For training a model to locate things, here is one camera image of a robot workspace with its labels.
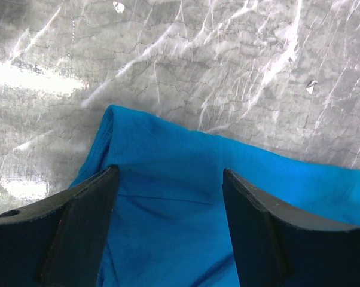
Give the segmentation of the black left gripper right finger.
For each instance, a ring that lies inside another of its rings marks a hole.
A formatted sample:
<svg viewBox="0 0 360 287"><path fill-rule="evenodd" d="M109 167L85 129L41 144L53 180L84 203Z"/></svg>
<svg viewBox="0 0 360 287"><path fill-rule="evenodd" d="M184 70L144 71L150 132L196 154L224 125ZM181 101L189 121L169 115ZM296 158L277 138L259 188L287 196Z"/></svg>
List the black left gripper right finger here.
<svg viewBox="0 0 360 287"><path fill-rule="evenodd" d="M360 226L303 211L229 169L222 191L241 286L360 286Z"/></svg>

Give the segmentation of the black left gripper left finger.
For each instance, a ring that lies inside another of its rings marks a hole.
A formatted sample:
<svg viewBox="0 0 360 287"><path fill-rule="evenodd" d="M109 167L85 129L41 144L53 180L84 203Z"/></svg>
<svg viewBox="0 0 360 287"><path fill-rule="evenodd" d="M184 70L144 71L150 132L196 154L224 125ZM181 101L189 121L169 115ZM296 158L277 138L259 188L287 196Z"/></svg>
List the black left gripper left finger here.
<svg viewBox="0 0 360 287"><path fill-rule="evenodd" d="M0 286L96 286L118 184L111 166L0 214Z"/></svg>

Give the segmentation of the blue t-shirt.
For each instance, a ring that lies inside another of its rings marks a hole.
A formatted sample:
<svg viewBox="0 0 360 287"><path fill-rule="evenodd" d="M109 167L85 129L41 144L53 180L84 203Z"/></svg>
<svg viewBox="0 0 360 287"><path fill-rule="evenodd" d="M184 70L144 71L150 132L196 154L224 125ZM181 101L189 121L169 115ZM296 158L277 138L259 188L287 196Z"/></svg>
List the blue t-shirt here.
<svg viewBox="0 0 360 287"><path fill-rule="evenodd" d="M97 286L238 286L225 169L302 210L360 225L360 170L291 160L115 105L75 183L110 166L120 183Z"/></svg>

